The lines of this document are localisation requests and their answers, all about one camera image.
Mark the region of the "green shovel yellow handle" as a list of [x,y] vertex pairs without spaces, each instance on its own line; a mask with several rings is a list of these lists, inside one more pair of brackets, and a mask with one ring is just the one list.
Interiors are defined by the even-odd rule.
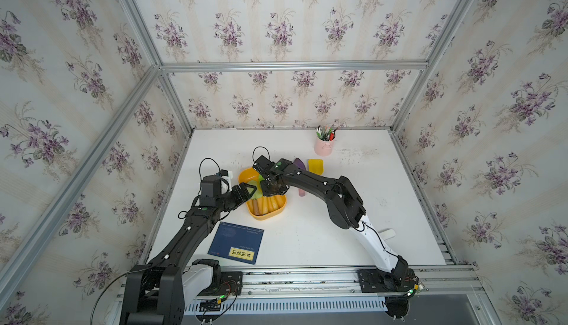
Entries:
[[264,202],[263,199],[264,195],[260,183],[259,181],[257,181],[257,179],[253,179],[251,180],[251,185],[256,187],[256,190],[252,196],[252,206],[253,206],[254,215],[256,216],[265,215],[267,213],[267,209],[266,209],[266,203]]

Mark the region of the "yellow plastic storage box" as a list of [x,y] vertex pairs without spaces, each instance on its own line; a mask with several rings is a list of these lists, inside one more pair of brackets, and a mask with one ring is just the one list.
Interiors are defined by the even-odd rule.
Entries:
[[239,175],[239,183],[256,187],[250,200],[246,202],[249,214],[259,220],[266,220],[283,212],[287,199],[285,196],[268,196],[261,185],[264,178],[253,168],[245,169]]

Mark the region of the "yellow square shovel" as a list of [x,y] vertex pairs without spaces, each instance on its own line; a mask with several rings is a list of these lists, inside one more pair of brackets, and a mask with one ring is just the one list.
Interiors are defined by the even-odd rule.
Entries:
[[309,159],[308,170],[311,173],[321,176],[324,172],[324,163],[322,159]]
[[270,213],[279,210],[284,206],[284,204],[285,204],[284,196],[276,195],[276,196],[267,197],[266,199],[266,206]]

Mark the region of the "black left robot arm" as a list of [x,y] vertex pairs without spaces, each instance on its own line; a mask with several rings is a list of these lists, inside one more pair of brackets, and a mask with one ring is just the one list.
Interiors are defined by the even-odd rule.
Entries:
[[129,272],[121,324],[182,322],[186,301],[182,275],[190,258],[220,221],[220,214],[236,210],[257,191],[251,184],[240,183],[224,193],[223,183],[218,176],[202,179],[201,191],[186,211],[173,239],[156,257]]

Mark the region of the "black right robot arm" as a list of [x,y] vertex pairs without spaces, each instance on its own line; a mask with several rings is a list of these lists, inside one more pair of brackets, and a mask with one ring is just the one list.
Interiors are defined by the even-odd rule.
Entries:
[[265,156],[258,157],[253,168],[263,177],[261,189],[268,196],[283,196],[290,187],[296,187],[325,202],[330,220],[340,229],[352,231],[373,259],[385,291],[403,292],[408,297],[417,293],[419,279],[414,270],[374,228],[362,198],[347,177],[324,177],[287,159],[272,162]]

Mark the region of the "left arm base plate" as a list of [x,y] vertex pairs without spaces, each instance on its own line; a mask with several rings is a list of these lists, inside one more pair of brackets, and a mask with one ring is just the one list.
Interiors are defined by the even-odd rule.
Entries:
[[219,276],[213,277],[212,284],[205,290],[202,290],[198,296],[241,295],[242,289],[242,272],[222,271]]

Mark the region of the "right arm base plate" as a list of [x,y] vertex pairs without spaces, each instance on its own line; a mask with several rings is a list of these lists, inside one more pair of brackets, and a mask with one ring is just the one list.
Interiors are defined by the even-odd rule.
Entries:
[[363,293],[404,293],[411,296],[420,289],[419,277],[411,268],[400,275],[377,268],[359,269],[356,275]]

